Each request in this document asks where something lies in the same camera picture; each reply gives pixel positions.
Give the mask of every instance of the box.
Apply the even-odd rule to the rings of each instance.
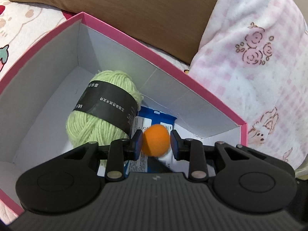
[[[0,81],[2,195],[20,204],[17,178],[72,149],[67,117],[102,70],[128,73],[144,106],[177,118],[174,128],[182,138],[246,145],[246,123],[227,105],[140,42],[80,13],[28,49]]]

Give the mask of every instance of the ribbed black surface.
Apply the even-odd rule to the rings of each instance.
[[[39,216],[25,212],[10,228],[14,231],[182,231],[182,230],[300,230],[290,215],[246,215],[227,208],[208,187],[188,182],[180,173],[130,173],[109,183],[99,197],[74,213]]]

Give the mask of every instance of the brown fabric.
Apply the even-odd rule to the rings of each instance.
[[[217,0],[10,0],[84,11],[190,64]]]

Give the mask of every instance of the red print pattern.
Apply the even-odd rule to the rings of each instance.
[[[244,63],[252,65],[264,65],[272,56],[273,36],[268,38],[268,42],[264,44],[265,29],[258,27],[254,22],[248,27],[251,32],[244,37],[245,42],[235,45],[235,52],[242,54]]]

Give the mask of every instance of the black paper label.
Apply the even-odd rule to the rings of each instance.
[[[109,82],[92,81],[74,110],[96,116],[129,135],[138,105],[124,89]]]

